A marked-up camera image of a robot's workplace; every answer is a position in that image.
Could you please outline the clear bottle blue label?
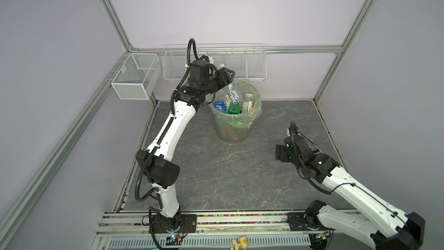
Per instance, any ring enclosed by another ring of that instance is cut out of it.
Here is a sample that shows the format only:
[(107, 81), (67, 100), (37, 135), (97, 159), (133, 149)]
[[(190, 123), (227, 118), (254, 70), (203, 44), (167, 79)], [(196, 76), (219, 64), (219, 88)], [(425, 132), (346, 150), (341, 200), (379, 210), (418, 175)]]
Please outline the clear bottle blue label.
[(219, 111), (221, 113), (227, 112), (227, 102), (225, 94), (220, 94), (216, 96), (213, 107), (215, 108), (216, 111)]

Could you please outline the clear bottle dark blue neck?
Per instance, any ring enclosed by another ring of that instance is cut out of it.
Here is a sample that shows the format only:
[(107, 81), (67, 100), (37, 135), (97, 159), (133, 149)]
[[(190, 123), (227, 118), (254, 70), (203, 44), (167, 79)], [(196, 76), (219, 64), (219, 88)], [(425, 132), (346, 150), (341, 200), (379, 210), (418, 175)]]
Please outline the clear bottle dark blue neck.
[(229, 106), (230, 104), (241, 104), (243, 98), (241, 91), (239, 90), (239, 87), (234, 80), (235, 72), (228, 69), (228, 74), (232, 78), (232, 82), (221, 90), (221, 92), (225, 96), (226, 104), (227, 106)]

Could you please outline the green bottle yellow cap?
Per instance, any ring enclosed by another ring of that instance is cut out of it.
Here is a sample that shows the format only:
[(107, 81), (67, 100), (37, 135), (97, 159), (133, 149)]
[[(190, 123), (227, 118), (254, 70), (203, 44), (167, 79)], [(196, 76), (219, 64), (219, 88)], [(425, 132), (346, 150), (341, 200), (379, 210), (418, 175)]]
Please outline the green bottle yellow cap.
[(227, 114), (229, 115), (239, 115), (242, 113), (242, 102), (240, 103), (230, 103)]

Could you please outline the clear bottle orange label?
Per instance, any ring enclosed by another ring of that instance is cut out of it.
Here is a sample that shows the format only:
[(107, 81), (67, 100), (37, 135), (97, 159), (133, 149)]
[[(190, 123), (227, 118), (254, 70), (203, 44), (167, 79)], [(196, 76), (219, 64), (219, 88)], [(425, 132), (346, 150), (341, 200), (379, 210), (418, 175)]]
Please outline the clear bottle orange label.
[(246, 93), (244, 97), (244, 101), (242, 103), (242, 113), (248, 113), (251, 111), (254, 105), (253, 95), (250, 93)]

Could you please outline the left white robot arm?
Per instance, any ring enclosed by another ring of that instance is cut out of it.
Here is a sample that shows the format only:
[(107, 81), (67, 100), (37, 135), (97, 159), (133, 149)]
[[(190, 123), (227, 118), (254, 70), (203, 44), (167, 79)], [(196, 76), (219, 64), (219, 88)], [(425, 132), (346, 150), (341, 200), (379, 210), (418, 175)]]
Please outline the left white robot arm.
[(177, 231), (181, 225), (181, 209), (175, 182), (180, 167), (172, 163), (176, 146), (191, 118), (203, 106), (209, 94), (225, 88), (234, 81), (235, 72), (217, 68), (208, 56), (198, 56), (194, 39), (186, 50), (186, 72), (170, 98), (170, 114), (160, 132), (145, 150), (139, 150), (136, 160), (140, 167), (134, 188), (135, 201), (141, 203), (152, 194), (158, 206), (149, 207), (161, 226)]

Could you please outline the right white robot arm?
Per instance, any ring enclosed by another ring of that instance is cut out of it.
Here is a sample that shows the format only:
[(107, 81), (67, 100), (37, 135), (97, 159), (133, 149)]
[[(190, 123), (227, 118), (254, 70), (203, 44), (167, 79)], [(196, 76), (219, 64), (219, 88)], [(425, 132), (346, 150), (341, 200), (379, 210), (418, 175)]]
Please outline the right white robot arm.
[(311, 230), (327, 228), (342, 232), (373, 250), (418, 250), (424, 242), (425, 219), (405, 213), (383, 200), (353, 178), (335, 159), (319, 148), (312, 149), (307, 139), (291, 122), (282, 145), (276, 146), (276, 160), (292, 163), (302, 178), (326, 195), (336, 193), (364, 218), (339, 211), (315, 200), (304, 215), (288, 218), (288, 223)]

